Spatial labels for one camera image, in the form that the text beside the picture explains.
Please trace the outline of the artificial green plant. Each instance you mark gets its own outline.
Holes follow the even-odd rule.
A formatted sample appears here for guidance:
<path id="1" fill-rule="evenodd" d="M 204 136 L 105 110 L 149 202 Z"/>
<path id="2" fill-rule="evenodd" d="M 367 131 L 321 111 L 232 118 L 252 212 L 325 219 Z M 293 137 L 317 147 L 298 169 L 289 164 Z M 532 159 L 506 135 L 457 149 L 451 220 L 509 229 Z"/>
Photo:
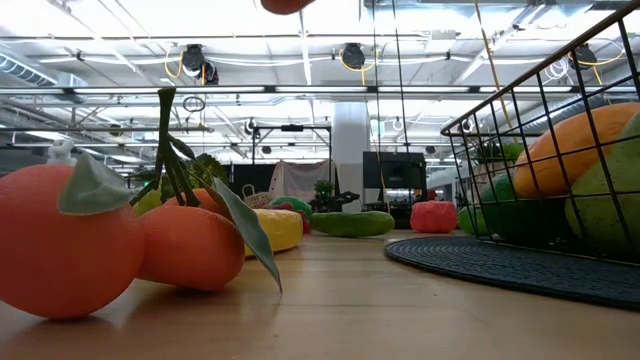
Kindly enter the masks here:
<path id="1" fill-rule="evenodd" d="M 507 143 L 503 145 L 490 143 L 477 149 L 476 158 L 479 163 L 491 163 L 503 160 L 515 161 L 523 151 L 524 146 L 520 143 Z"/>

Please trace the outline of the yellow orange mango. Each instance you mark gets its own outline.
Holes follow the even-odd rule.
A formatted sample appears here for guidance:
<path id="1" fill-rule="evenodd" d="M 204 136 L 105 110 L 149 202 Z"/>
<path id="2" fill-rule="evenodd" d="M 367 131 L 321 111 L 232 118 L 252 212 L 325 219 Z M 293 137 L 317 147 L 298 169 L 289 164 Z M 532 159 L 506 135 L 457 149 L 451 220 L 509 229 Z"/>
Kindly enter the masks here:
<path id="1" fill-rule="evenodd" d="M 640 103 L 627 102 L 606 105 L 591 111 L 597 136 L 600 142 L 616 140 L 627 122 L 640 112 Z M 585 171 L 599 159 L 595 148 L 566 155 L 566 152 L 594 146 L 586 112 L 570 117 L 554 128 L 559 150 L 563 153 L 562 161 L 572 185 Z M 529 155 L 522 152 L 516 161 L 514 171 L 514 187 L 519 197 L 534 198 L 566 195 L 568 187 L 552 139 L 547 130 L 528 147 Z"/>

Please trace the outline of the white faceted plant pot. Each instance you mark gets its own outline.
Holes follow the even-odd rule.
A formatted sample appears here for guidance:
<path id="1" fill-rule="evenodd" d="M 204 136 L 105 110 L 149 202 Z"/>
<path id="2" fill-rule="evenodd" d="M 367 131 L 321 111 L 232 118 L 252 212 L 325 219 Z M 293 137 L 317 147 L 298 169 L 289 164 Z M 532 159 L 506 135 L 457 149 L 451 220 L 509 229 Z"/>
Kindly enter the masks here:
<path id="1" fill-rule="evenodd" d="M 486 184 L 493 176 L 493 164 L 477 163 L 473 165 L 474 180 L 479 186 Z"/>

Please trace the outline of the black metal frame rig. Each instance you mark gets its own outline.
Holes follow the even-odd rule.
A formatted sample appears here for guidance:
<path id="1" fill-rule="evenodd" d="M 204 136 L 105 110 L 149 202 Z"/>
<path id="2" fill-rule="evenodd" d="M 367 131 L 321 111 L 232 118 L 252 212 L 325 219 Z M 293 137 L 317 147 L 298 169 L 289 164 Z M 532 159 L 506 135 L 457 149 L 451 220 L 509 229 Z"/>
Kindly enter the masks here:
<path id="1" fill-rule="evenodd" d="M 318 136 L 320 140 L 324 142 L 324 144 L 328 147 L 328 181 L 332 181 L 332 155 L 333 155 L 333 136 L 332 136 L 332 126 L 331 125 L 302 125 L 302 124 L 284 124 L 279 126 L 260 126 L 254 123 L 251 128 L 251 171 L 252 171 L 252 181 L 251 185 L 256 185 L 256 147 L 259 142 L 256 141 L 256 133 L 260 130 L 266 130 L 267 133 L 261 136 L 260 140 L 265 140 L 274 130 L 278 130 L 281 132 L 304 132 L 306 130 L 312 131 L 314 134 Z M 319 130 L 326 130 L 328 132 L 328 140 L 321 137 L 318 134 Z"/>

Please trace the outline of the ribbed ventilation duct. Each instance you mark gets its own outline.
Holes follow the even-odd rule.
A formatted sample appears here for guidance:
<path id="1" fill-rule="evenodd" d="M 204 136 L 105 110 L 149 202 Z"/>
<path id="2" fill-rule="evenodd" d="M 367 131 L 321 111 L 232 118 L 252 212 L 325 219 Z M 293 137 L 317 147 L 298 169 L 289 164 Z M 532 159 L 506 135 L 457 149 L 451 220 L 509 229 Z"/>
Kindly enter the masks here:
<path id="1" fill-rule="evenodd" d="M 56 86 L 57 81 L 14 57 L 0 53 L 0 72 L 14 76 L 35 87 Z"/>

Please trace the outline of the red bell pepper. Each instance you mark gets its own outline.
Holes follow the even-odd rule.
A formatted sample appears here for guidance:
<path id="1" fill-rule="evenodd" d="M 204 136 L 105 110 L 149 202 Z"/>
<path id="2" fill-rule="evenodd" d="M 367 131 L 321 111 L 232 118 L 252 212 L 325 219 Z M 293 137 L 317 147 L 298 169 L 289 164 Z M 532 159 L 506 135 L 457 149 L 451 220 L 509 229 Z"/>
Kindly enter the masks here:
<path id="1" fill-rule="evenodd" d="M 263 8 L 276 15 L 290 15 L 303 10 L 315 0 L 260 0 Z"/>

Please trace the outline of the small green lime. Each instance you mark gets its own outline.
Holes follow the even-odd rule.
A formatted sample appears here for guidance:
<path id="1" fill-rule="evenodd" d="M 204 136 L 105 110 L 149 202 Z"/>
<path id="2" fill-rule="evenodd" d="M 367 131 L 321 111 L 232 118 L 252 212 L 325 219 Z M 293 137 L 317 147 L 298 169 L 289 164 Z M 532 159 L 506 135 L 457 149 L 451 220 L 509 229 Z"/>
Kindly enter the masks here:
<path id="1" fill-rule="evenodd" d="M 467 206 L 457 214 L 458 227 L 471 235 L 485 236 L 487 233 L 483 213 L 479 207 Z"/>

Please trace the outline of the green pear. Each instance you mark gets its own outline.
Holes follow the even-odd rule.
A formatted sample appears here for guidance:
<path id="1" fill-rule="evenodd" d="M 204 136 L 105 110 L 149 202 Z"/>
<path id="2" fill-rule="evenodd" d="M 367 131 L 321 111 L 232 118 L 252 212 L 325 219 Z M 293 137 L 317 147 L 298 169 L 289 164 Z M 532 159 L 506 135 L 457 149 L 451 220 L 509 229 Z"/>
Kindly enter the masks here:
<path id="1" fill-rule="evenodd" d="M 602 254 L 640 259 L 640 112 L 625 125 L 605 156 L 616 196 L 600 163 L 573 184 L 565 215 L 574 234 Z"/>

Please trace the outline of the orange cluster with leafy stem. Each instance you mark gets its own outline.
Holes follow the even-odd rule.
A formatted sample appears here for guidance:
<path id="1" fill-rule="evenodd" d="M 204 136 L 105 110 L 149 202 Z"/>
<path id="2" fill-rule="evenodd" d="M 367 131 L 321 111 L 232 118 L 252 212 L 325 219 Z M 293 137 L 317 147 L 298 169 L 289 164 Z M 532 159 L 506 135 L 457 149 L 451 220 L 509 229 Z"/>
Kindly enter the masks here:
<path id="1" fill-rule="evenodd" d="M 0 301 L 66 320 L 105 307 L 135 279 L 222 289 L 247 255 L 278 275 L 254 210 L 217 178 L 191 188 L 186 162 L 195 155 L 169 130 L 175 93 L 158 93 L 157 156 L 142 190 L 89 155 L 0 177 Z M 133 206 L 150 190 L 162 205 L 137 216 Z"/>

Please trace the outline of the white building pillar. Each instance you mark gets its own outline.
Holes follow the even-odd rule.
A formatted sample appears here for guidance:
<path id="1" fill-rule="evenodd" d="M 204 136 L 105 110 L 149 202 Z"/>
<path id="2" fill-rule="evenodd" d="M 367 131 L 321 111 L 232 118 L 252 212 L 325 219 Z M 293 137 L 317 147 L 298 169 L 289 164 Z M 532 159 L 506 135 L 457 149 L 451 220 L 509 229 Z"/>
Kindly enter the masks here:
<path id="1" fill-rule="evenodd" d="M 368 109 L 365 102 L 338 102 L 332 123 L 333 160 L 342 192 L 362 194 L 363 153 L 368 150 Z"/>

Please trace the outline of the dark green round fruit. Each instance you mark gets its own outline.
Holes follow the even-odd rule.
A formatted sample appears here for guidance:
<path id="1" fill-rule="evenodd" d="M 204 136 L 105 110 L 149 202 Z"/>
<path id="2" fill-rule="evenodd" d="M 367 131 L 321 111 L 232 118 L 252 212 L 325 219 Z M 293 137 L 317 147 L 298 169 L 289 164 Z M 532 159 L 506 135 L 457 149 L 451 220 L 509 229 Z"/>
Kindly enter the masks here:
<path id="1" fill-rule="evenodd" d="M 484 219 L 506 243 L 542 246 L 572 236 L 563 199 L 516 198 L 506 174 L 497 175 L 492 182 L 481 190 Z"/>

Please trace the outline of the dark green leafy plant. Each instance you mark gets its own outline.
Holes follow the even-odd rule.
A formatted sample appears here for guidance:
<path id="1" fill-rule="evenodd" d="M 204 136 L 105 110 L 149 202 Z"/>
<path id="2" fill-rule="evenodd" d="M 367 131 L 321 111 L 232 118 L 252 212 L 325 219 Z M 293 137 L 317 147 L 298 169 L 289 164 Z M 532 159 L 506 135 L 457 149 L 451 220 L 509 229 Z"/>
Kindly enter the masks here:
<path id="1" fill-rule="evenodd" d="M 196 161 L 188 160 L 186 165 L 192 189 L 202 187 L 199 179 L 204 180 L 209 186 L 214 184 L 213 178 L 220 179 L 226 185 L 230 184 L 227 170 L 210 154 L 202 153 L 196 157 Z"/>

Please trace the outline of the red grape bunch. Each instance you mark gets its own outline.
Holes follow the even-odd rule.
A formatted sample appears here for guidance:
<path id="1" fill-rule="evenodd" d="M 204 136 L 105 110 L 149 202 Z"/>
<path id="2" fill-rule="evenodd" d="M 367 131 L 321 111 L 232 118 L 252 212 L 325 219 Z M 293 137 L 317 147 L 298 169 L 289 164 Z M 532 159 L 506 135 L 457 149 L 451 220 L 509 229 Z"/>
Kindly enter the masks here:
<path id="1" fill-rule="evenodd" d="M 288 211 L 293 211 L 298 213 L 301 218 L 302 218 L 302 222 L 303 222 L 303 233 L 304 234 L 309 234 L 311 232 L 311 224 L 310 224 L 310 218 L 306 217 L 306 214 L 302 211 L 295 211 L 291 208 L 291 205 L 288 203 L 282 204 L 279 207 L 272 207 L 273 209 L 277 209 L 277 210 L 288 210 Z"/>

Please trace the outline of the black monitor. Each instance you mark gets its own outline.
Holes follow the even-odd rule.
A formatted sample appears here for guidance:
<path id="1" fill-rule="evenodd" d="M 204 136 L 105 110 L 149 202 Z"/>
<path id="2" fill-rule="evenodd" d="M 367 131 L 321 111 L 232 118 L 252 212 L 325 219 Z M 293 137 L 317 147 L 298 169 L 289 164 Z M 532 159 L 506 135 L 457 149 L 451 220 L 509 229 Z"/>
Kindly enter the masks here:
<path id="1" fill-rule="evenodd" d="M 426 188 L 426 161 L 422 153 L 363 152 L 362 161 L 366 189 Z"/>

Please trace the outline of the pale draped cloth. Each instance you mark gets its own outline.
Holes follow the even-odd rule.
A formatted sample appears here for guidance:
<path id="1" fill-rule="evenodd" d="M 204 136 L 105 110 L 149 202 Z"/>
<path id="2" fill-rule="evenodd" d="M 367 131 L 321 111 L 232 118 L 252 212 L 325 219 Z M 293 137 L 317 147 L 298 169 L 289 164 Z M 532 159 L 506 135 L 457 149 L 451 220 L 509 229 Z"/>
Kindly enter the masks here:
<path id="1" fill-rule="evenodd" d="M 317 163 L 299 164 L 278 162 L 275 165 L 269 193 L 273 198 L 293 196 L 310 201 L 315 197 L 315 184 L 320 180 L 329 180 L 329 170 L 334 165 L 325 160 Z"/>

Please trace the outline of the white figurine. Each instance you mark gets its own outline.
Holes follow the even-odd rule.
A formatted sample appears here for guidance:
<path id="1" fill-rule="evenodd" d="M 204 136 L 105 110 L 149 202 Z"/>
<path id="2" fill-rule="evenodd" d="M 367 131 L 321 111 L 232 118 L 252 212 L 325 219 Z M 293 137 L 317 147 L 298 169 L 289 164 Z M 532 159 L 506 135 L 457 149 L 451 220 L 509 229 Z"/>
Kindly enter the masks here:
<path id="1" fill-rule="evenodd" d="M 72 140 L 55 140 L 47 150 L 46 164 L 74 166 L 77 160 L 71 155 L 73 149 L 74 142 Z"/>

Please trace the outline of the woven wicker basket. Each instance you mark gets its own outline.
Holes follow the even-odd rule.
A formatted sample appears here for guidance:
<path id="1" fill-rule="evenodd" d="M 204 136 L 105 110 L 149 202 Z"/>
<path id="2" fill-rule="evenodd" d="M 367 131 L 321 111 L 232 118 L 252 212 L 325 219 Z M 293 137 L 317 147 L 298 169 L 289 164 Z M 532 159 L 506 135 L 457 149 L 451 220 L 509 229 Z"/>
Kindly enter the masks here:
<path id="1" fill-rule="evenodd" d="M 241 189 L 244 202 L 252 209 L 267 207 L 273 197 L 269 192 L 257 192 L 251 184 L 246 184 Z"/>

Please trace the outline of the yellow banana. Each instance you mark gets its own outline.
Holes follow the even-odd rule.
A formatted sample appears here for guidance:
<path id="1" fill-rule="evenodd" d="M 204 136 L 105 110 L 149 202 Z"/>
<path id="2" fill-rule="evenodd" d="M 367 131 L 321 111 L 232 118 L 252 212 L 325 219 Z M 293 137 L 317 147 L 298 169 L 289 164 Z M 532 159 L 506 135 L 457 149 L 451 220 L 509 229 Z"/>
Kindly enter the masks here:
<path id="1" fill-rule="evenodd" d="M 303 238 L 303 219 L 289 210 L 255 209 L 260 225 L 265 231 L 274 253 L 290 250 Z"/>

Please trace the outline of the round dark blue placemat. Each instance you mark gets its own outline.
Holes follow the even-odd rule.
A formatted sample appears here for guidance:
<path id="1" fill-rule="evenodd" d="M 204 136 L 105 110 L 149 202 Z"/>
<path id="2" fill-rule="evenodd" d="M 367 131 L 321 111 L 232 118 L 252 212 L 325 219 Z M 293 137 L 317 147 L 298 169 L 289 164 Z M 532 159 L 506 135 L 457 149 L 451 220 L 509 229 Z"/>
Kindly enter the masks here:
<path id="1" fill-rule="evenodd" d="M 426 272 L 514 291 L 640 312 L 640 266 L 480 242 L 391 242 L 387 258 Z"/>

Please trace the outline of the small yellow-green fruit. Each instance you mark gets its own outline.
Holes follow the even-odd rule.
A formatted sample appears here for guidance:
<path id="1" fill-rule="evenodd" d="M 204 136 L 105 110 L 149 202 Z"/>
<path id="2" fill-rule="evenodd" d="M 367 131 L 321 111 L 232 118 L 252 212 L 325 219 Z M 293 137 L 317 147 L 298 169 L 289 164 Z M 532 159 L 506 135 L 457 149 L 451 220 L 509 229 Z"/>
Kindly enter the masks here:
<path id="1" fill-rule="evenodd" d="M 144 195 L 134 206 L 134 210 L 137 216 L 142 216 L 146 212 L 162 205 L 161 191 L 150 190 Z"/>

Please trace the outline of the green cucumber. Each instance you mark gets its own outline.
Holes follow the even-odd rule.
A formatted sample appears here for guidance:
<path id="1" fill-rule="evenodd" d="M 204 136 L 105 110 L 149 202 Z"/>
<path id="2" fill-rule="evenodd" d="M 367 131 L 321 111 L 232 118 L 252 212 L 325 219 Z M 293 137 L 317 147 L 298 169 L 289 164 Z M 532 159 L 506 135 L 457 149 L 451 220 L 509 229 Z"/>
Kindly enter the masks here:
<path id="1" fill-rule="evenodd" d="M 346 238 L 384 235 L 395 228 L 394 218 L 380 211 L 314 213 L 310 224 L 317 232 Z"/>

